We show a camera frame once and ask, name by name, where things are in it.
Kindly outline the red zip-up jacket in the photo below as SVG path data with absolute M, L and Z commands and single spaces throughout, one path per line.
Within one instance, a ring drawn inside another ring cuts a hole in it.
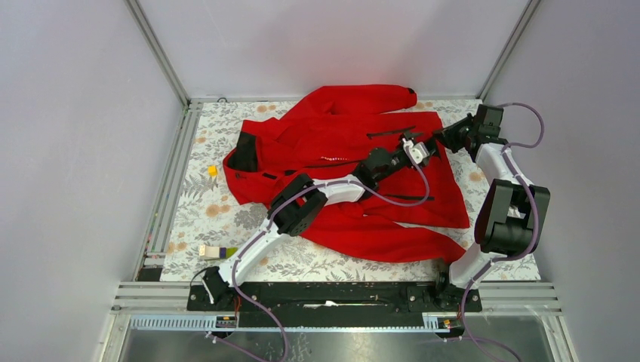
M 238 203 L 269 205 L 297 175 L 333 179 L 351 173 L 377 147 L 392 151 L 405 132 L 425 141 L 442 125 L 434 112 L 414 112 L 417 95 L 398 85 L 324 86 L 280 118 L 246 120 L 224 158 Z M 466 229 L 469 216 L 444 149 L 421 170 L 405 167 L 375 196 L 324 207 L 304 238 L 378 262 L 458 260 L 463 248 L 438 228 Z

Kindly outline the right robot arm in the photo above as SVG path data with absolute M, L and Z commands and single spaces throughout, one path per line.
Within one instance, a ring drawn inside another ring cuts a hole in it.
M 493 267 L 531 254 L 540 240 L 550 191 L 536 186 L 516 164 L 516 144 L 500 135 L 504 109 L 481 104 L 474 115 L 434 134 L 452 152 L 465 149 L 489 184 L 475 220 L 474 244 L 440 273 L 431 294 L 433 304 L 445 311 L 461 310 Z

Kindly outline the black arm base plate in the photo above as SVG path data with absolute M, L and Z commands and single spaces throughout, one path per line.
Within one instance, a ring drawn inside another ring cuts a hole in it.
M 194 285 L 186 308 L 227 314 L 244 328 L 421 327 L 428 314 L 482 311 L 477 290 L 461 310 L 445 311 L 433 304 L 434 289 L 433 282 L 247 282 L 210 305 L 204 287 Z

